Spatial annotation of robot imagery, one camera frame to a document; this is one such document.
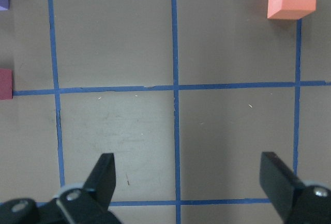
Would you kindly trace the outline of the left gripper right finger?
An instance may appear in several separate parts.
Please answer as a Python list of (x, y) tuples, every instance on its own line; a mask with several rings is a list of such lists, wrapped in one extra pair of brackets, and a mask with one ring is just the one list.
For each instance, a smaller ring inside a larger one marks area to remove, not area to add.
[(261, 153), (259, 180), (283, 223), (330, 223), (330, 188), (302, 181), (276, 153)]

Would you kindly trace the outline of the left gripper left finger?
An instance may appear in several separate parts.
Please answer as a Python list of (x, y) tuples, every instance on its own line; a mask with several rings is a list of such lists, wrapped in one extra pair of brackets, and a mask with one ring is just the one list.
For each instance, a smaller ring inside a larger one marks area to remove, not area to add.
[(101, 154), (85, 183), (56, 198), (66, 223), (120, 223), (108, 208), (116, 187), (114, 154)]

